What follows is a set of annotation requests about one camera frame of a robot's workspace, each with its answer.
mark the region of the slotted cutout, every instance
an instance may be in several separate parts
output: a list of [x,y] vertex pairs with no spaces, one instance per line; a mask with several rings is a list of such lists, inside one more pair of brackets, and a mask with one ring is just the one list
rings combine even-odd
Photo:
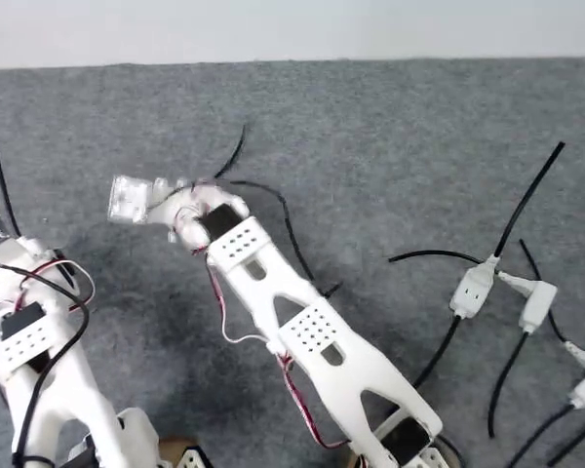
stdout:
[[325,348],[321,354],[325,360],[332,366],[341,366],[344,363],[344,354],[338,347],[337,343],[332,343],[330,346]]
[[297,304],[293,300],[282,295],[275,296],[273,299],[273,307],[275,308],[275,313],[277,314],[280,324],[285,324],[292,317],[305,309],[303,305]]
[[245,269],[256,281],[263,280],[266,278],[266,270],[262,267],[262,264],[257,259],[245,263]]
[[392,413],[394,410],[394,403],[383,398],[371,390],[365,390],[360,395],[364,413],[369,421],[370,428],[374,431],[379,424],[386,419],[386,414]]

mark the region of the white plastic bracket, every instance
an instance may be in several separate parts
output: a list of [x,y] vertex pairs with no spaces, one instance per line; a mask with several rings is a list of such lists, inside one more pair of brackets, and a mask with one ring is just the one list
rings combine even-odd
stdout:
[[[269,350],[284,355],[274,300],[284,296],[302,306],[321,297],[310,282],[299,277],[260,223],[250,216],[208,248],[208,262],[220,271],[250,311],[255,326],[266,336]],[[247,265],[256,262],[265,272],[257,280]]]
[[[410,383],[379,350],[352,331],[326,299],[319,298],[297,314],[280,328],[279,335],[351,440],[351,449],[363,454],[373,468],[399,465],[369,428],[361,401],[365,390],[397,404],[399,412],[413,417],[430,439],[442,430],[438,415]],[[342,358],[337,365],[322,354],[332,345]]]
[[422,451],[420,459],[426,463],[427,466],[415,463],[410,463],[408,466],[412,468],[451,468],[449,464],[445,462],[440,451],[435,447],[429,447]]
[[59,337],[57,320],[45,316],[18,331],[0,345],[0,369],[9,373],[48,351]]

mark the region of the wire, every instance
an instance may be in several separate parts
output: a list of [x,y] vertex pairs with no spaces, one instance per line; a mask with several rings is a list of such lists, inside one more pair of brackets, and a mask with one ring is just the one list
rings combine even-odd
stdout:
[[471,261],[473,263],[483,263],[478,258],[475,258],[468,253],[461,253],[455,251],[439,251],[439,250],[426,250],[426,251],[413,251],[407,253],[401,253],[400,255],[395,255],[388,258],[389,263],[396,263],[397,261],[405,260],[406,258],[412,258],[414,256],[424,256],[424,255],[444,255],[444,256],[455,256],[457,258],[463,258],[464,260]]
[[566,456],[569,455],[571,451],[576,449],[583,441],[585,440],[585,427],[581,432],[579,432],[574,439],[572,439],[569,443],[567,443],[561,450],[557,452],[555,456],[553,456],[548,462],[546,466],[553,467],[556,466],[560,461],[562,461]]
[[557,143],[557,146],[555,147],[555,149],[553,150],[551,155],[548,157],[548,159],[544,163],[544,166],[542,167],[542,169],[539,170],[539,173],[537,173],[533,182],[530,183],[530,186],[526,190],[525,195],[523,196],[523,199],[520,201],[520,203],[518,204],[518,206],[514,210],[513,214],[509,218],[509,222],[505,226],[505,229],[503,230],[503,233],[500,236],[500,240],[498,241],[498,245],[496,246],[496,249],[494,250],[494,256],[500,257],[500,255],[502,254],[503,249],[505,249],[505,244],[507,243],[507,239],[509,238],[509,234],[511,234],[511,231],[514,228],[514,225],[516,224],[518,217],[520,217],[520,214],[525,209],[525,206],[527,205],[528,201],[533,196],[533,193],[537,189],[539,182],[541,182],[542,178],[544,178],[544,176],[546,176],[546,173],[548,173],[548,170],[551,168],[553,163],[555,163],[555,161],[557,161],[557,158],[559,157],[559,155],[561,154],[561,152],[565,146],[566,146],[566,144],[563,141],[560,141],[559,143]]
[[35,273],[32,273],[28,270],[24,270],[23,268],[18,268],[16,266],[5,265],[0,263],[0,268],[3,270],[12,271],[18,275],[24,276],[26,278],[32,278],[37,280],[40,283],[43,283],[47,287],[53,289],[57,293],[60,293],[69,299],[73,300],[78,307],[82,310],[83,318],[80,327],[76,331],[76,333],[63,345],[62,348],[57,352],[57,354],[50,359],[48,365],[43,369],[43,371],[39,374],[39,378],[35,382],[35,385],[32,389],[30,394],[30,400],[28,402],[28,407],[26,408],[26,413],[23,417],[23,421],[21,423],[21,429],[19,430],[19,439],[16,451],[13,453],[12,456],[12,464],[15,468],[23,468],[26,457],[24,456],[24,451],[26,449],[26,441],[28,440],[28,433],[30,431],[30,423],[32,422],[32,416],[34,415],[35,408],[37,406],[37,402],[39,401],[39,397],[41,395],[41,389],[43,384],[50,374],[50,371],[55,367],[57,362],[62,358],[77,342],[80,340],[82,335],[84,334],[87,326],[89,325],[89,317],[90,312],[87,304],[85,304],[78,296],[71,293],[70,291],[66,290],[65,288],[59,286],[56,283],[53,283],[50,280],[47,280],[43,276],[39,276]]
[[[86,299],[84,299],[84,302],[86,304],[89,304],[93,298],[96,296],[96,282],[94,281],[93,277],[91,276],[91,274],[85,270],[79,263],[75,262],[74,260],[68,260],[68,259],[55,259],[55,260],[51,260],[47,263],[44,263],[41,266],[38,266],[37,268],[35,268],[34,270],[32,270],[31,273],[36,274],[36,275],[40,275],[41,273],[43,273],[44,271],[53,268],[55,266],[59,266],[59,265],[64,265],[65,263],[70,264],[75,266],[83,275],[85,275],[85,277],[87,278],[87,280],[89,281],[89,283],[91,284],[91,292],[89,293],[89,295],[87,296]],[[22,304],[23,304],[23,298],[26,294],[26,289],[23,288],[23,284],[26,282],[26,280],[28,280],[28,278],[24,278],[23,280],[21,280],[21,282],[19,283],[19,287],[22,289],[21,294],[18,296],[18,299],[16,300],[15,303],[15,311],[19,311],[21,310]],[[69,306],[69,311],[73,312],[74,310],[78,309],[78,305],[77,304],[73,304],[71,306]]]
[[238,144],[236,145],[236,149],[232,153],[232,156],[230,157],[230,159],[227,160],[227,162],[223,165],[223,167],[216,172],[216,174],[214,175],[214,178],[220,178],[225,173],[227,173],[230,169],[232,169],[232,166],[234,166],[234,164],[236,163],[236,160],[243,152],[243,146],[245,146],[246,133],[247,133],[247,124],[243,125],[243,131],[241,131],[241,139],[238,140]]
[[463,453],[459,451],[459,448],[457,448],[457,446],[453,442],[451,442],[447,436],[438,434],[436,436],[436,439],[438,439],[440,442],[442,442],[445,446],[447,446],[449,449],[453,451],[453,453],[457,457],[457,460],[459,461],[459,468],[467,468],[468,460],[466,460],[466,457],[463,455]]
[[[523,239],[520,239],[520,247],[523,248],[523,252],[526,255],[526,259],[528,260],[528,264],[530,265],[531,269],[533,270],[533,274],[535,275],[535,279],[540,281],[542,279],[542,275],[539,273],[539,268],[537,268],[537,264],[535,263],[535,259],[533,255],[531,255],[530,250],[527,248],[527,244]],[[560,340],[561,343],[565,343],[567,341],[566,336],[559,330],[559,326],[557,325],[557,321],[555,320],[555,316],[553,315],[553,309],[548,310],[548,322],[550,322],[550,326],[553,328],[553,332]]]
[[450,328],[447,331],[447,335],[445,336],[445,339],[442,341],[442,344],[440,345],[438,350],[435,352],[435,354],[431,358],[431,361],[429,361],[429,363],[427,364],[425,369],[420,373],[418,378],[414,381],[413,388],[418,388],[420,385],[422,385],[425,382],[425,380],[427,380],[427,378],[429,377],[429,374],[431,373],[433,368],[438,364],[438,362],[440,361],[442,356],[445,354],[445,351],[447,351],[447,348],[449,347],[450,341],[454,337],[455,332],[457,331],[457,327],[459,327],[460,323],[461,323],[461,317],[459,317],[458,315],[455,315],[452,319],[452,322],[450,324]]
[[505,364],[505,367],[498,376],[498,380],[496,380],[496,384],[494,385],[494,390],[491,393],[489,407],[487,408],[487,434],[491,439],[496,437],[496,434],[494,433],[494,417],[496,415],[496,407],[498,406],[500,392],[503,389],[503,385],[505,383],[505,380],[507,379],[507,375],[509,375],[509,371],[516,363],[516,359],[518,359],[518,355],[520,354],[520,351],[523,349],[523,346],[525,346],[527,338],[528,333],[526,331],[523,331],[523,334],[520,337],[520,341],[518,341],[518,344],[516,345],[514,351],[511,353],[511,356],[509,357],[509,361],[507,361],[507,364]]
[[282,193],[278,192],[274,188],[269,187],[266,184],[252,182],[250,180],[227,180],[227,182],[232,185],[245,185],[248,187],[259,188],[261,190],[264,190],[265,192],[270,193],[280,201],[280,203],[282,204],[282,208],[284,210],[284,223],[286,224],[286,229],[289,233],[289,238],[291,239],[294,254],[296,258],[299,260],[299,263],[301,264],[301,268],[303,268],[305,275],[311,282],[314,282],[315,280],[314,273],[312,273],[312,269],[308,265],[308,262],[305,261],[305,257],[301,252],[301,247],[299,246],[299,243],[296,240],[296,236],[294,235],[293,223],[291,222],[291,212],[289,211],[289,206],[288,203],[286,202],[286,198],[284,198],[284,195],[282,195]]
[[539,426],[537,430],[535,430],[535,432],[533,432],[533,434],[526,440],[525,444],[516,452],[514,457],[507,464],[507,468],[513,468],[514,466],[516,466],[516,464],[520,461],[520,459],[523,456],[525,456],[525,453],[528,452],[528,450],[535,443],[535,441],[537,441],[537,439],[539,439],[539,437],[544,432],[546,432],[546,430],[549,429],[553,424],[562,419],[564,416],[570,414],[572,410],[574,410],[574,406],[571,404],[567,404],[562,409],[560,409],[555,414],[546,419],[542,423],[542,425]]
[[7,190],[7,181],[4,178],[4,172],[2,171],[2,163],[0,162],[0,190],[2,190],[2,198],[4,199],[5,207],[7,208],[7,214],[9,215],[9,219],[11,220],[11,226],[13,227],[13,232],[18,236],[21,237],[20,228],[18,227],[18,222],[16,221],[16,215],[13,212],[13,206],[11,205],[11,198],[9,197],[9,191]]
[[225,338],[225,341],[232,344],[237,344],[240,343],[241,341],[245,341],[246,339],[259,339],[264,343],[268,343],[268,339],[259,334],[246,334],[245,336],[241,336],[240,338],[230,338],[228,336],[227,331],[225,330],[227,322],[227,310],[225,307],[223,291],[221,290],[221,286],[218,282],[218,278],[216,277],[215,271],[208,264],[208,256],[205,255],[204,259],[206,260],[206,271],[208,272],[208,277],[211,280],[211,286],[213,287],[214,296],[216,297],[219,308],[221,310],[221,334]]
[[22,465],[25,465],[26,463],[28,463],[29,461],[36,461],[37,463],[45,463],[46,465],[50,466],[50,468],[56,468],[57,465],[55,465],[55,462],[46,458],[45,456],[39,456],[39,455],[29,455],[29,456],[23,456],[21,458],[22,461]]
[[308,427],[310,434],[312,434],[312,438],[314,439],[314,442],[316,442],[319,446],[323,447],[324,449],[338,449],[339,447],[342,447],[342,446],[348,444],[350,441],[340,441],[340,442],[329,443],[329,444],[324,442],[323,438],[321,437],[321,433],[319,432],[318,428],[316,427],[316,423],[314,422],[314,418],[312,417],[310,410],[303,402],[303,397],[301,396],[301,393],[297,390],[297,388],[294,386],[293,379],[291,378],[290,366],[293,363],[293,358],[290,358],[290,357],[282,358],[280,356],[277,356],[277,361],[278,361],[280,367],[282,368],[282,373],[284,375],[284,381],[286,382],[286,387],[289,389],[289,392],[291,393],[292,399],[294,400],[297,407],[299,408],[299,411],[301,412],[301,416],[303,416],[303,420],[305,421],[305,425]]

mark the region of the perforated plate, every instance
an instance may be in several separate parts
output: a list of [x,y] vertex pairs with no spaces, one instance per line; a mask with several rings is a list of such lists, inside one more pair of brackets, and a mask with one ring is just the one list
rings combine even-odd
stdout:
[[208,248],[208,256],[227,273],[270,242],[269,235],[251,216],[214,241]]
[[57,337],[58,330],[52,317],[37,320],[1,343],[2,366],[9,372],[14,371],[40,353],[48,351],[56,343]]
[[338,336],[334,313],[328,302],[318,300],[286,322],[280,328],[280,336],[295,348],[320,353]]

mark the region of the hole pattern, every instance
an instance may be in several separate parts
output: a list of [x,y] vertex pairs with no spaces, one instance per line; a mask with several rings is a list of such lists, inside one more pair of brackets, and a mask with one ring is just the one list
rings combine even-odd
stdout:
[[337,330],[318,308],[308,308],[291,321],[289,330],[309,353],[321,351],[335,341]]
[[3,359],[9,363],[11,369],[16,369],[37,354],[48,349],[48,342],[54,334],[43,326],[35,326],[18,334],[15,339],[8,341],[1,352]]
[[257,242],[257,237],[252,233],[250,228],[243,229],[242,232],[236,233],[228,241],[227,244],[221,246],[221,248],[227,251],[228,258],[235,258],[240,256],[243,251],[249,249]]

